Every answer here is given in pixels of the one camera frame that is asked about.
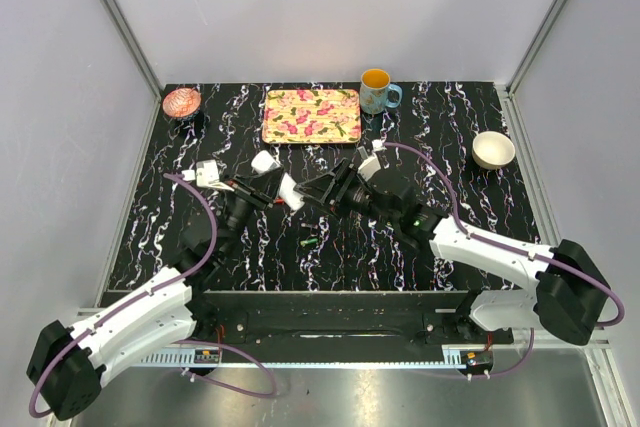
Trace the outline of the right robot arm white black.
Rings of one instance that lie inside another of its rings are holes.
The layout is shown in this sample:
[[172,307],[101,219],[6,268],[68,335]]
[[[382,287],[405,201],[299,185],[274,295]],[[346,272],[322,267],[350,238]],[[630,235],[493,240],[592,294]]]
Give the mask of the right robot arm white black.
[[463,341],[476,343],[498,329],[543,328],[569,344],[589,343],[609,285],[580,244],[567,239],[556,247],[529,243],[458,222],[421,203],[402,175],[382,168],[366,174],[347,160],[294,190],[330,214],[356,212],[384,223],[417,251],[513,283],[512,290],[469,297],[454,320]]

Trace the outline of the white remote control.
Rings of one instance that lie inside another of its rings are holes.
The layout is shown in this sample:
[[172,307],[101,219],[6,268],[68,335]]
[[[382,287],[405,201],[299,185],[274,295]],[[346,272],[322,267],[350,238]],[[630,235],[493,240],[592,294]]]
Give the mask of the white remote control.
[[257,174],[276,172],[279,179],[278,198],[292,211],[298,211],[304,206],[302,195],[295,191],[297,183],[268,151],[258,152],[251,161],[251,167]]

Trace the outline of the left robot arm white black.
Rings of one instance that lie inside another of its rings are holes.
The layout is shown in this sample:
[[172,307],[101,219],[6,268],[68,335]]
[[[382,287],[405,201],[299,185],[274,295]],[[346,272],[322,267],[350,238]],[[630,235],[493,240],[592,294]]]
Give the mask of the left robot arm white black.
[[250,217],[274,204],[283,176],[283,168],[275,167],[229,179],[227,203],[217,215],[183,175],[167,174],[201,203],[209,229],[187,229],[175,262],[110,307],[71,326],[54,321],[41,330],[27,367],[34,385],[30,415],[71,419],[145,356],[189,338],[211,339],[217,320],[202,309],[201,297],[232,256]]

